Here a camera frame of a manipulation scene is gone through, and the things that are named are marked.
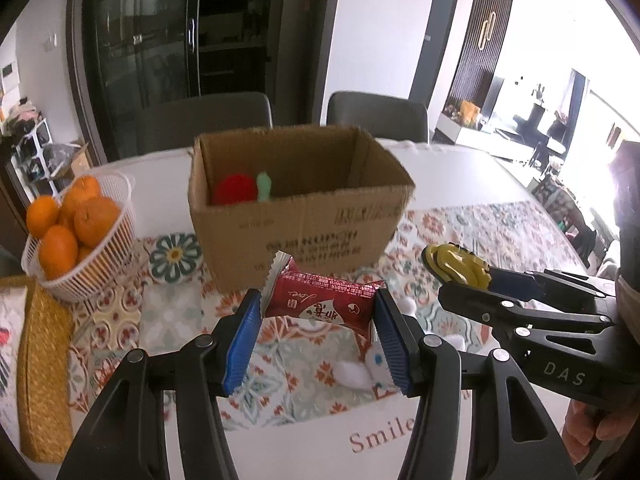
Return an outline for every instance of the hand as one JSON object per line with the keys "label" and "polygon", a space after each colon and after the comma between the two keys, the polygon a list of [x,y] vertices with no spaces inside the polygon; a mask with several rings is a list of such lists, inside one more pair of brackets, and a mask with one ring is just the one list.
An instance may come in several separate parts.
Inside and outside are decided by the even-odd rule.
{"label": "hand", "polygon": [[562,440],[572,462],[582,462],[589,454],[589,444],[595,436],[598,440],[615,440],[627,436],[633,428],[640,413],[640,401],[631,406],[609,413],[598,426],[591,415],[586,413],[588,405],[572,400],[566,411]]}

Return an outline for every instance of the glass cabinet door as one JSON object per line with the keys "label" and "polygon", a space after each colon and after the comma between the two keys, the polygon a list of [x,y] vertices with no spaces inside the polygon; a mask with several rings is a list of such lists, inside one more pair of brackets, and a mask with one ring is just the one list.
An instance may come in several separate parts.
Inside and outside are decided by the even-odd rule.
{"label": "glass cabinet door", "polygon": [[[95,35],[101,92],[100,138],[109,160],[140,154],[136,115],[188,97],[188,0],[91,0],[87,27]],[[197,0],[191,15],[197,18]]]}

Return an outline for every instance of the fruit basket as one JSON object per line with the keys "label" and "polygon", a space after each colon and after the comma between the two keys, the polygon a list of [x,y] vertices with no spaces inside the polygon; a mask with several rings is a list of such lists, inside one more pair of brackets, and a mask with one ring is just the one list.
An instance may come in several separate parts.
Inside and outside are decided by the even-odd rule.
{"label": "fruit basket", "polygon": [[[103,290],[130,258],[136,240],[135,218],[131,203],[131,183],[118,172],[91,173],[100,183],[103,196],[111,198],[120,208],[120,215],[110,231],[92,252],[64,276],[47,281],[38,261],[40,240],[29,235],[22,253],[22,270],[36,276],[42,288],[59,300],[77,303]],[[60,200],[71,189],[60,194]]]}

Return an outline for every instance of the dining chair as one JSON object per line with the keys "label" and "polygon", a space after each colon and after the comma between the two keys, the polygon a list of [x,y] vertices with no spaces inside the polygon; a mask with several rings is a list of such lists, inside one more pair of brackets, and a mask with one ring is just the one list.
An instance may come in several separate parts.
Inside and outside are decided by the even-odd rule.
{"label": "dining chair", "polygon": [[364,92],[335,92],[327,124],[352,124],[374,137],[429,142],[427,108],[407,99]]}
{"label": "dining chair", "polygon": [[200,134],[254,126],[273,127],[265,94],[207,94],[142,108],[136,115],[136,143],[144,155],[193,146]]}

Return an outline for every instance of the floral tablecloth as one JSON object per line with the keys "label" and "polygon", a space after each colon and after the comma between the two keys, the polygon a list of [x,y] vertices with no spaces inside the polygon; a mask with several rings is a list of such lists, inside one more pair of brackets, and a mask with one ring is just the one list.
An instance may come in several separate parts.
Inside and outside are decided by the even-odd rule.
{"label": "floral tablecloth", "polygon": [[[394,238],[373,267],[344,275],[356,282],[384,279],[396,299],[418,305],[422,328],[464,336],[478,351],[490,329],[442,309],[438,284],[420,263],[427,244],[455,242],[493,266],[582,272],[575,251],[546,212],[534,202],[407,211]],[[235,311],[244,291],[220,294],[210,280],[193,234],[139,240],[132,261],[97,298],[72,306],[70,407],[85,413],[122,357],[132,348],[149,354],[175,351],[220,317]],[[218,399],[225,429],[277,426],[344,412],[395,395],[338,384],[338,361],[363,360],[368,343],[344,327],[313,320],[265,319],[242,386]],[[174,398],[165,393],[165,417]]]}

